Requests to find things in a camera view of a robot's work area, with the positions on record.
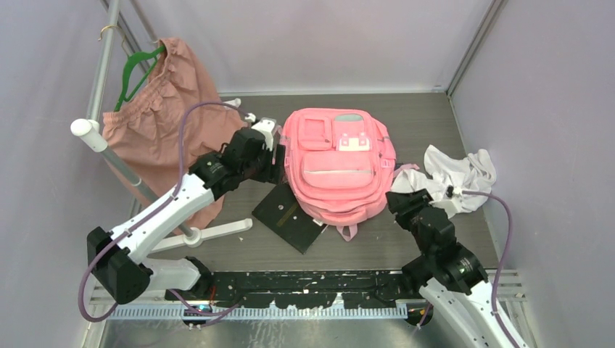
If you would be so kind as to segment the Moon and Sixpence book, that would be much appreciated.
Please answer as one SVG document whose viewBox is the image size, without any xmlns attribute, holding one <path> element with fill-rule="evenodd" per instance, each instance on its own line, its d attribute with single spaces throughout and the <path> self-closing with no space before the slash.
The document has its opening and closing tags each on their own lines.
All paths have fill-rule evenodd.
<svg viewBox="0 0 615 348">
<path fill-rule="evenodd" d="M 253 209 L 252 216 L 301 254 L 328 227 L 301 208 L 288 183 L 275 186 Z"/>
</svg>

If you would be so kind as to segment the pink student backpack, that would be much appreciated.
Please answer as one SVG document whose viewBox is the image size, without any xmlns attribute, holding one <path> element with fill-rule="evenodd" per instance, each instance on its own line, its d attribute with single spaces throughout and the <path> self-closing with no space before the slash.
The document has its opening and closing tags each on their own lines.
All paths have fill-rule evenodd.
<svg viewBox="0 0 615 348">
<path fill-rule="evenodd" d="M 284 169 L 304 212 L 351 241 L 360 223 L 387 205 L 386 193 L 402 170 L 385 124 L 359 109 L 304 108 L 281 133 Z"/>
</svg>

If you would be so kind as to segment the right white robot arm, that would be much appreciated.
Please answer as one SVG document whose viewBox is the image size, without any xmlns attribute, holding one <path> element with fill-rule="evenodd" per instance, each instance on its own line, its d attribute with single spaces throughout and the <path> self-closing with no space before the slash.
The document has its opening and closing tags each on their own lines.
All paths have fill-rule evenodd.
<svg viewBox="0 0 615 348">
<path fill-rule="evenodd" d="M 409 231 L 420 256 L 402 268 L 403 290 L 423 297 L 466 347 L 526 347 L 497 298 L 501 272 L 490 280 L 478 257 L 456 238 L 446 211 L 425 189 L 388 192 L 389 211 Z"/>
</svg>

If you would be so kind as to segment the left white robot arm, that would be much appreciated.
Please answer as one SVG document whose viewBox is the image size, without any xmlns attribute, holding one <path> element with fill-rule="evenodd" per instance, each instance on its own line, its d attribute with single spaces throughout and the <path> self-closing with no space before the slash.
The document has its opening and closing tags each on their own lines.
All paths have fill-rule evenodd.
<svg viewBox="0 0 615 348">
<path fill-rule="evenodd" d="M 154 260 L 153 249 L 181 223 L 217 202 L 241 182 L 278 183 L 284 146 L 275 140 L 278 126 L 262 119 L 234 133 L 221 152 L 198 157 L 168 193 L 111 231 L 95 228 L 87 236 L 88 269 L 111 297 L 124 305 L 145 291 L 182 291 L 205 298 L 211 272 L 196 258 Z"/>
</svg>

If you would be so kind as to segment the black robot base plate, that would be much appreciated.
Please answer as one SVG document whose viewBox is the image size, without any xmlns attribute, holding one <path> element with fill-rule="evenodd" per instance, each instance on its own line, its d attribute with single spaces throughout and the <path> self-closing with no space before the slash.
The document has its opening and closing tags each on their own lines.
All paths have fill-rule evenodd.
<svg viewBox="0 0 615 348">
<path fill-rule="evenodd" d="M 251 309 L 326 309 L 338 297 L 345 309 L 380 309 L 421 298 L 398 270 L 217 272 L 177 293 L 188 302 Z"/>
</svg>

